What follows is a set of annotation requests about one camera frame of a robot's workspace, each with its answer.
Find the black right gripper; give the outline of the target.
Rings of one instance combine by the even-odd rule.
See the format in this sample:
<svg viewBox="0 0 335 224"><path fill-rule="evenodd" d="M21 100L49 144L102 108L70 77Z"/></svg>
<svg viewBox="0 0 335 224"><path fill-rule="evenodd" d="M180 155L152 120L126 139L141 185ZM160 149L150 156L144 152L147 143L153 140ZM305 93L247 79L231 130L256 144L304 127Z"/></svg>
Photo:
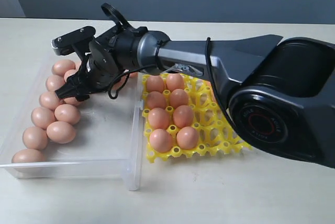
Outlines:
<svg viewBox="0 0 335 224"><path fill-rule="evenodd" d="M81 64L77 72L54 92L59 99L75 97L78 101L84 101L92 94L106 92L117 75L118 70L110 73L96 61L88 61L85 65Z"/></svg>

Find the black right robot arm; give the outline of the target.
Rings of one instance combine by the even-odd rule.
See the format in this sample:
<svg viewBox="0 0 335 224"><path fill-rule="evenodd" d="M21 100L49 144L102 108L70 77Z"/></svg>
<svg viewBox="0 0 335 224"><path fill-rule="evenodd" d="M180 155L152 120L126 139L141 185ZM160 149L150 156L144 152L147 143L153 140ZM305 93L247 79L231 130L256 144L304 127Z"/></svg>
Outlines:
<svg viewBox="0 0 335 224"><path fill-rule="evenodd" d="M235 132L283 158L334 167L334 44L265 35L228 41L173 41L161 31L87 26L52 41L57 55L76 53L79 71L59 98L109 92L125 71L181 73L210 81Z"/></svg>

